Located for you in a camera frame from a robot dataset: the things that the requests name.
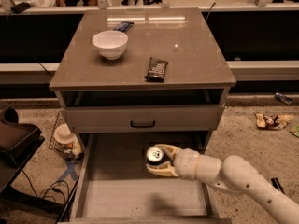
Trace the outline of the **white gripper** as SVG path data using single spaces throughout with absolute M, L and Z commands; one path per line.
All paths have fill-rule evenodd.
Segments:
M 202 155 L 191 149 L 180 149 L 168 144 L 157 144 L 170 159 L 174 160 L 173 166 L 159 168 L 158 166 L 147 165 L 147 169 L 154 175 L 164 177 L 180 177 L 185 180 L 216 181 L 221 171 L 221 160 L 210 156 Z

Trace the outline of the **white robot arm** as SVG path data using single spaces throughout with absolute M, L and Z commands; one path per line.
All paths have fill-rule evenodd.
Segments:
M 239 156 L 221 161 L 189 148 L 156 144 L 147 150 L 146 157 L 146 167 L 154 175 L 200 181 L 229 194 L 246 194 L 278 224 L 299 224 L 299 204 Z

